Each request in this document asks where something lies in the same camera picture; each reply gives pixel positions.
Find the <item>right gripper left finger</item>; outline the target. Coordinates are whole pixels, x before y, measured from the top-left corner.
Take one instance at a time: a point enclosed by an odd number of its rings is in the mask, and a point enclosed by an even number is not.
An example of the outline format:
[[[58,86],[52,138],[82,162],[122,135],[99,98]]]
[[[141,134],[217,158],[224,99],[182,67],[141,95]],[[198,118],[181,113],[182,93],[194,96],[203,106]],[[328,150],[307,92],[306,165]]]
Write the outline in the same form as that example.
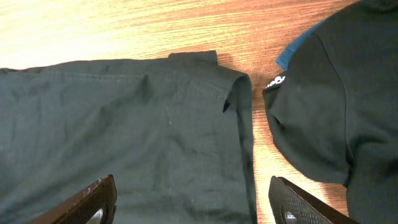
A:
[[[113,175],[105,175],[29,224],[112,224],[117,191]]]

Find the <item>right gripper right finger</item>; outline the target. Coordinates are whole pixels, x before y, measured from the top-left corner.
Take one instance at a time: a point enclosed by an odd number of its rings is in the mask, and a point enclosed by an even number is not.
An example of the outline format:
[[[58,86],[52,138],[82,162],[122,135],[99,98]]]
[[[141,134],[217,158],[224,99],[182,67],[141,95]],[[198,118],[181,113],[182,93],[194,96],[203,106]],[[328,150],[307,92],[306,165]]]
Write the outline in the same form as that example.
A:
[[[283,177],[271,177],[269,201],[276,224],[358,224]]]

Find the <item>black shorts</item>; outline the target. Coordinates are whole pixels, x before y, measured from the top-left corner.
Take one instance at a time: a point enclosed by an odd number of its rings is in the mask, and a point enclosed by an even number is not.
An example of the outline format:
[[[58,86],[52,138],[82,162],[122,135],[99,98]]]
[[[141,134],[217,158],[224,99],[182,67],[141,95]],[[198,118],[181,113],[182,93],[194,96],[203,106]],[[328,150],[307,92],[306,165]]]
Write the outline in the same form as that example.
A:
[[[1,70],[1,222],[111,174],[116,223],[256,223],[252,88],[214,51]]]

